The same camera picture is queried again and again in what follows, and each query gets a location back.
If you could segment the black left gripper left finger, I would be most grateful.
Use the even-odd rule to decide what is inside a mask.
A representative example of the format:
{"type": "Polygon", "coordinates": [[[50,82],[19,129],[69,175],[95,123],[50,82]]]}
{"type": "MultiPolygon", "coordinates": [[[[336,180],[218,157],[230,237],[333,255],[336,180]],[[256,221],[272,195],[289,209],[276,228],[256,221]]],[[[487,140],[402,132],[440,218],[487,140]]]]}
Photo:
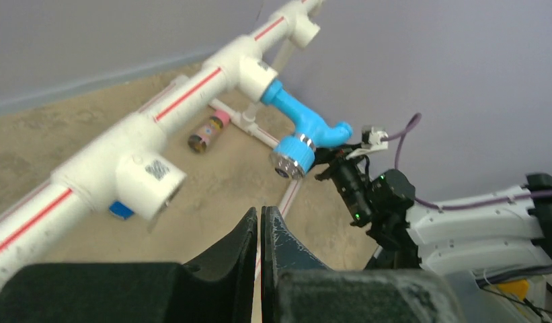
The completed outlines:
{"type": "Polygon", "coordinates": [[[0,291],[0,322],[250,322],[258,216],[250,208],[187,263],[25,266],[0,291]]]}

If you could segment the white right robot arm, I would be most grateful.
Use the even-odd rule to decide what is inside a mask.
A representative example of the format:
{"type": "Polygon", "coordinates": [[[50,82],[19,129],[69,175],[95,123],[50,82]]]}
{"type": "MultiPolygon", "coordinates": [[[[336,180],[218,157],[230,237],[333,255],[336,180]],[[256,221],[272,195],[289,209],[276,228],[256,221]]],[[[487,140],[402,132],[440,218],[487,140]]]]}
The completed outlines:
{"type": "Polygon", "coordinates": [[[552,175],[533,173],[520,186],[429,205],[396,168],[371,178],[358,166],[369,158],[351,145],[319,148],[315,162],[325,165],[316,179],[333,182],[352,225],[367,227],[378,245],[368,269],[468,271],[488,283],[552,273],[552,175]]]}

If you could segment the blue water faucet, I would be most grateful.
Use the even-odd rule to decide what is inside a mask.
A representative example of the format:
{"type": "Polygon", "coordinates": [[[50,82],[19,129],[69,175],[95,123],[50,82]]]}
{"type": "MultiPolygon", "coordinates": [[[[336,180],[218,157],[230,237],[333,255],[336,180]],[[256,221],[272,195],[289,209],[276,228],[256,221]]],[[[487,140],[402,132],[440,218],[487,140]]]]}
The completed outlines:
{"type": "Polygon", "coordinates": [[[289,94],[277,79],[268,86],[261,103],[277,108],[294,124],[292,134],[283,137],[270,154],[275,172],[283,178],[304,178],[315,163],[316,149],[338,147],[352,136],[348,123],[329,126],[318,113],[289,94]]]}

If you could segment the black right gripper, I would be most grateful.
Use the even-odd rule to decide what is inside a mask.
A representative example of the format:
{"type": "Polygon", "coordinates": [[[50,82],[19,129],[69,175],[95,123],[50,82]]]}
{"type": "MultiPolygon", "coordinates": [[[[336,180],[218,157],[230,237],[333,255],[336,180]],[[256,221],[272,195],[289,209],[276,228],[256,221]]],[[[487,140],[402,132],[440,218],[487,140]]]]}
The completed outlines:
{"type": "Polygon", "coordinates": [[[414,205],[415,186],[394,168],[372,178],[369,156],[354,155],[355,150],[355,147],[316,149],[315,165],[326,164],[327,168],[315,179],[333,182],[351,216],[351,226],[364,227],[390,215],[404,215],[414,205]]]}

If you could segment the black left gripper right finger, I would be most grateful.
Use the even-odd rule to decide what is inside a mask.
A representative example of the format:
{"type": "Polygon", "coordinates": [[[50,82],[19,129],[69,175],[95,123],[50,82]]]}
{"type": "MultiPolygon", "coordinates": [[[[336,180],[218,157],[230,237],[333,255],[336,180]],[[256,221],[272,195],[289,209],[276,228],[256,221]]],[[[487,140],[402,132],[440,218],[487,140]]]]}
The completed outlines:
{"type": "Polygon", "coordinates": [[[335,271],[261,212],[263,322],[464,322],[445,280],[418,269],[335,271]]]}

